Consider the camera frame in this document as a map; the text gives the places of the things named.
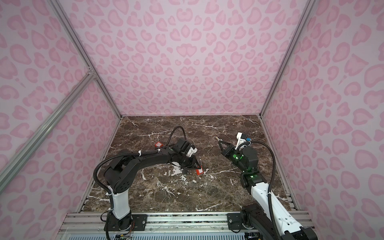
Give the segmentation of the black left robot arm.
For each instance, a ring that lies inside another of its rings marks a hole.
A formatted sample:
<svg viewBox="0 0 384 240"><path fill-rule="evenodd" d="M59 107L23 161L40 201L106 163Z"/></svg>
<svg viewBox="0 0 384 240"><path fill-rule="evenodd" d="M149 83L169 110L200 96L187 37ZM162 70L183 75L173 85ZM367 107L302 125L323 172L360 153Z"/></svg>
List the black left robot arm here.
<svg viewBox="0 0 384 240"><path fill-rule="evenodd" d="M172 164L181 170L199 170L201 164L195 154L197 148L185 139L178 139L176 144L158 145L152 151L121 151L118 155L107 159L109 163L104 179L111 209L107 215L105 231L126 231L134 224L129 205L129 189L138 171L155 165Z"/></svg>

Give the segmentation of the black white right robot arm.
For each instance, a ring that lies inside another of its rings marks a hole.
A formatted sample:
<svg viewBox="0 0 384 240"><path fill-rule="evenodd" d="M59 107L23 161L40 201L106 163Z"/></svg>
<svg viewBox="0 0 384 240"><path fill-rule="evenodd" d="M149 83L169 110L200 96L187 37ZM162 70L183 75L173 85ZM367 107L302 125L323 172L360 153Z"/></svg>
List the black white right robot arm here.
<svg viewBox="0 0 384 240"><path fill-rule="evenodd" d="M242 187L254 198L255 204L242 207L241 222L229 223L234 233L241 229L257 230L265 240L316 240L312 228L305 228L281 204L272 191L276 176L273 162L271 180L268 182L259 171L259 154L252 142L238 136L236 145L218 140L221 154L240 171Z"/></svg>

